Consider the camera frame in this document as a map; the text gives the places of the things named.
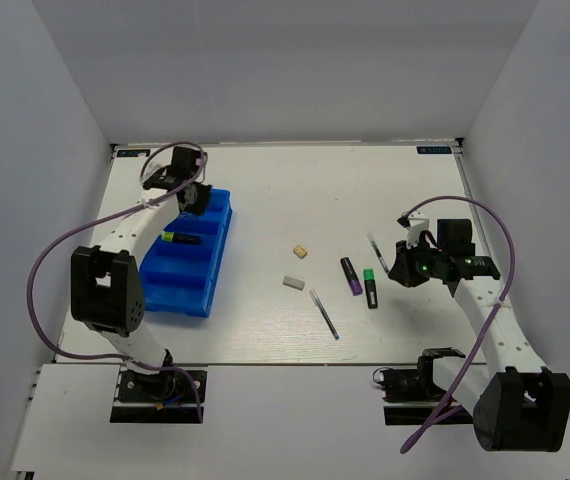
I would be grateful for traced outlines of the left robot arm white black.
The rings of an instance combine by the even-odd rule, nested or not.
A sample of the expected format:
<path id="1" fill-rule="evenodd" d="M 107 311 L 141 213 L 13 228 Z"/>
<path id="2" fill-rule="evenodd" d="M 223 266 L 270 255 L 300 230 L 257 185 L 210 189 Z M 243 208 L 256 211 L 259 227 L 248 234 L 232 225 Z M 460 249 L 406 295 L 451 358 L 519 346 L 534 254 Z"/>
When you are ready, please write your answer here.
<path id="1" fill-rule="evenodd" d="M 198 180 L 207 154 L 192 143 L 176 143 L 167 164 L 151 154 L 139 174 L 140 195 L 134 211 L 92 247 L 78 247 L 71 257 L 71 316 L 106 339 L 126 367 L 142 376 L 142 387 L 164 399 L 176 387 L 169 352 L 144 325 L 145 295 L 139 267 L 166 226 L 186 211 L 201 215 L 211 187 Z"/>

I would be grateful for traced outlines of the yellow cap black highlighter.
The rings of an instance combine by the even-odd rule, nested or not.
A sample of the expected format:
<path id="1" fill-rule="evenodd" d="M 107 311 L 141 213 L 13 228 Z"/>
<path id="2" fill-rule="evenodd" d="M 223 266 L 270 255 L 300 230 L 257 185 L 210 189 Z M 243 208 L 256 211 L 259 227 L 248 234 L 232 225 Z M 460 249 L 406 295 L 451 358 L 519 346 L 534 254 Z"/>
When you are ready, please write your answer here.
<path id="1" fill-rule="evenodd" d="M 179 232 L 163 232 L 160 238 L 164 242 L 183 244 L 183 245 L 200 245 L 201 238 L 197 235 L 184 234 Z"/>

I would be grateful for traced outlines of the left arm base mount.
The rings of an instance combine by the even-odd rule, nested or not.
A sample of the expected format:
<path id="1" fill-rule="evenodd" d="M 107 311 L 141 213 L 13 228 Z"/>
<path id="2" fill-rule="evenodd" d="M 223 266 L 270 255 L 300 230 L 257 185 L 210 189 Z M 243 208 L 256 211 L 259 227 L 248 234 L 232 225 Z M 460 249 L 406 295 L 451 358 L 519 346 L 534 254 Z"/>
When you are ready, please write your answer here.
<path id="1" fill-rule="evenodd" d="M 207 386 L 205 370 L 188 370 L 197 387 L 201 408 L 189 380 L 176 372 L 158 379 L 122 369 L 111 408 L 112 424 L 199 424 Z"/>

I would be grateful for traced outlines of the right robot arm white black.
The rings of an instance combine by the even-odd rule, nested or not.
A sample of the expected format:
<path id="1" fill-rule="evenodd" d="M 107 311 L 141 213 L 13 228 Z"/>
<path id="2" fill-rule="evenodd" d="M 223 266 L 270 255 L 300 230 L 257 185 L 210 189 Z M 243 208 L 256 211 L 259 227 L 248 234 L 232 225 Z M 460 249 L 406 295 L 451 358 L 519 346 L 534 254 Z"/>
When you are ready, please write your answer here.
<path id="1" fill-rule="evenodd" d="M 389 277 L 408 288 L 441 281 L 465 313 L 485 359 L 464 372 L 452 394 L 473 420 L 486 451 L 557 452 L 570 413 L 570 379 L 551 371 L 523 334 L 513 310 L 500 299 L 501 275 L 479 256 L 468 219 L 400 218 L 407 237 L 396 244 Z"/>

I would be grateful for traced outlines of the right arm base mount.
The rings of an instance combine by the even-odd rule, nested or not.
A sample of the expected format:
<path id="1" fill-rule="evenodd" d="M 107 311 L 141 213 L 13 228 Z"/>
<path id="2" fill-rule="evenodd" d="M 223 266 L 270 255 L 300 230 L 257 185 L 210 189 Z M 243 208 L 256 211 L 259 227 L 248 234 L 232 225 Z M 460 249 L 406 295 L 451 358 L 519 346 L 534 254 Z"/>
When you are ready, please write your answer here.
<path id="1" fill-rule="evenodd" d="M 416 368 L 381 367 L 373 372 L 372 381 L 383 393 L 386 426 L 420 426 L 445 394 Z"/>

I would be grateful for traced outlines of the green cap black highlighter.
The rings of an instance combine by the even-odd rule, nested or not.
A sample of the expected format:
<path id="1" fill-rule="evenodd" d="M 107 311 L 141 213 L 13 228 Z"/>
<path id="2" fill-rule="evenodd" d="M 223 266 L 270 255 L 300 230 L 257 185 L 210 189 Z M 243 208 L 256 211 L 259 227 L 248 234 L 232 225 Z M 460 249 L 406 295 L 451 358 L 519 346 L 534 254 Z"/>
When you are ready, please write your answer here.
<path id="1" fill-rule="evenodd" d="M 366 302 L 369 309 L 378 308 L 378 295 L 374 271 L 371 268 L 363 270 Z"/>

